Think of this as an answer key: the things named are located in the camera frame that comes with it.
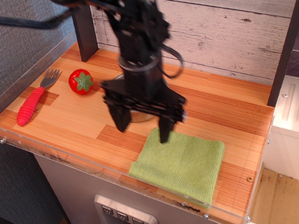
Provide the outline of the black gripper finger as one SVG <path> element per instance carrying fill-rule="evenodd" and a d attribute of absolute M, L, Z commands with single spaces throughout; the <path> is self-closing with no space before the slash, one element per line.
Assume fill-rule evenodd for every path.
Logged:
<path fill-rule="evenodd" d="M 131 109 L 125 106 L 108 105 L 111 117 L 120 132 L 124 132 L 132 121 Z"/>
<path fill-rule="evenodd" d="M 160 130 L 160 143 L 166 143 L 169 139 L 170 132 L 173 131 L 177 122 L 171 118 L 160 117 L 158 123 Z"/>

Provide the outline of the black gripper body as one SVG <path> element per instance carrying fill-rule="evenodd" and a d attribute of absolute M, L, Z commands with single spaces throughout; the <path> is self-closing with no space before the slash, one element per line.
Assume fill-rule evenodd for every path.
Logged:
<path fill-rule="evenodd" d="M 153 56 L 144 65 L 119 59 L 124 79 L 101 82 L 107 105 L 125 106 L 158 117 L 184 121 L 185 98 L 172 91 L 163 82 L 164 72 L 161 56 Z"/>

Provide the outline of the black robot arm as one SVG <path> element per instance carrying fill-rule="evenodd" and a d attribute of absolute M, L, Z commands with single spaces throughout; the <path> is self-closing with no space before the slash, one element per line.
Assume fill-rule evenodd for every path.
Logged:
<path fill-rule="evenodd" d="M 160 141 L 165 143 L 177 122 L 185 117 L 185 98 L 167 85 L 162 53 L 181 55 L 165 45 L 169 24 L 159 11 L 156 0 L 51 0 L 76 10 L 84 5 L 102 9 L 118 39 L 118 63 L 122 78 L 103 81 L 104 101 L 119 131 L 132 120 L 131 111 L 159 118 Z"/>

